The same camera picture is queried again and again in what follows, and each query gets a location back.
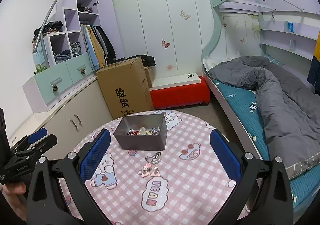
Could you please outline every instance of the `purple cabinet door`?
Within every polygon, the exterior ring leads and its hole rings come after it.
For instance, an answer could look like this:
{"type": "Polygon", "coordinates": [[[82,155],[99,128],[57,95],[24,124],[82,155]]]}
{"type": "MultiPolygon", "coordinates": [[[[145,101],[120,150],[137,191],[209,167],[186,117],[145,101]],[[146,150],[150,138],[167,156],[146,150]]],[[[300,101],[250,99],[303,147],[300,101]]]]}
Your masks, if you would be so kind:
{"type": "Polygon", "coordinates": [[[100,26],[106,33],[108,39],[112,43],[116,52],[116,58],[120,59],[125,57],[124,50],[121,42],[121,37],[116,20],[115,10],[113,8],[112,0],[96,0],[100,26]]]}

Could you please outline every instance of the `mint green drawer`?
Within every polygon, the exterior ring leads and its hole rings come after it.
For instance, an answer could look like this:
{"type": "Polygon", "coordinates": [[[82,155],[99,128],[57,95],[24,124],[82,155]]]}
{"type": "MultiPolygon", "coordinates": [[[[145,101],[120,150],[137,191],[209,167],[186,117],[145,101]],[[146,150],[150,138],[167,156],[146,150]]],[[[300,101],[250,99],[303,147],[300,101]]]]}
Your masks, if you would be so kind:
{"type": "Polygon", "coordinates": [[[61,62],[36,74],[35,80],[46,104],[73,85],[66,62],[61,62]],[[56,92],[52,90],[54,85],[58,87],[56,92]]]}
{"type": "Polygon", "coordinates": [[[92,73],[88,54],[82,54],[74,57],[67,60],[66,63],[73,83],[77,83],[79,80],[92,73]]]}

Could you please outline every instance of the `silver bolt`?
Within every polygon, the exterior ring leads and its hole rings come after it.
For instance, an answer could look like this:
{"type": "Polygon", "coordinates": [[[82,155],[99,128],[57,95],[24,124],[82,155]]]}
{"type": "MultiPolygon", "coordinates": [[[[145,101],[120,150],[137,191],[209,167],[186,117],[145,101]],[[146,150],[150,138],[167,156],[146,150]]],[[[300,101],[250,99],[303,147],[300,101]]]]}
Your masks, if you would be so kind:
{"type": "Polygon", "coordinates": [[[39,163],[44,163],[45,162],[45,157],[44,156],[41,156],[40,158],[39,158],[39,163]]]}
{"type": "Polygon", "coordinates": [[[74,159],[76,157],[76,153],[75,152],[71,152],[68,154],[68,158],[69,159],[74,159]]]}
{"type": "Polygon", "coordinates": [[[245,153],[245,154],[244,154],[244,157],[245,157],[246,159],[252,159],[252,158],[253,158],[253,154],[251,154],[251,153],[245,153]]]}
{"type": "Polygon", "coordinates": [[[275,160],[276,160],[278,163],[281,163],[281,162],[282,162],[282,158],[279,157],[279,156],[276,156],[275,160]]]}

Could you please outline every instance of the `yellow and navy jacket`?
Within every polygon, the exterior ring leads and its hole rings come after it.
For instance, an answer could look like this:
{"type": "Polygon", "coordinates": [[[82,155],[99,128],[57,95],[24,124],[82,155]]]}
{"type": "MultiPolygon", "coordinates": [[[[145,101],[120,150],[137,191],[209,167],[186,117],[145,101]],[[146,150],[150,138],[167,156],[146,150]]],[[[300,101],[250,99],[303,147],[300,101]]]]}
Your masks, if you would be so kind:
{"type": "Polygon", "coordinates": [[[316,91],[320,91],[320,32],[307,81],[315,86],[316,91]]]}

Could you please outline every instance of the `gray floor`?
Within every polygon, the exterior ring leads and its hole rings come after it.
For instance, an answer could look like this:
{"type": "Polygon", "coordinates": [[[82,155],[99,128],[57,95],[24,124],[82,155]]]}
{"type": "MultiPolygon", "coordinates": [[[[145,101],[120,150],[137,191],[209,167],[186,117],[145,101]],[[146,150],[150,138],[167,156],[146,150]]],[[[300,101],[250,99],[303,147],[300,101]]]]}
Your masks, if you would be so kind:
{"type": "Polygon", "coordinates": [[[235,130],[228,120],[227,115],[224,113],[222,107],[213,94],[211,94],[211,101],[207,106],[194,105],[178,107],[175,108],[175,110],[196,116],[208,122],[210,125],[219,129],[219,131],[223,133],[230,140],[230,142],[236,143],[241,150],[244,151],[235,130]]]}

